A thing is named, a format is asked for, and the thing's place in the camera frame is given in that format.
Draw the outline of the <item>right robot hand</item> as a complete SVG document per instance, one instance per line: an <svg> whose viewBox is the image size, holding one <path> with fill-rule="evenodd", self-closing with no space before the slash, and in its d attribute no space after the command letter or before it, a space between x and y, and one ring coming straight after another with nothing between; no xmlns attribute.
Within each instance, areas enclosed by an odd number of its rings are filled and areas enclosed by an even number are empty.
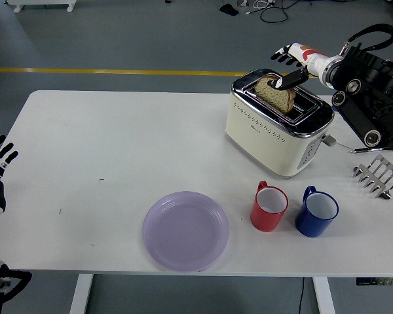
<svg viewBox="0 0 393 314"><path fill-rule="evenodd" d="M326 82L326 69L331 63L331 57L308 46L293 43L283 46L272 56L272 60L279 63L286 62L287 65L296 64L298 70L269 82L269 86L275 90L289 90L304 82L312 75L318 77L324 85Z"/></svg>

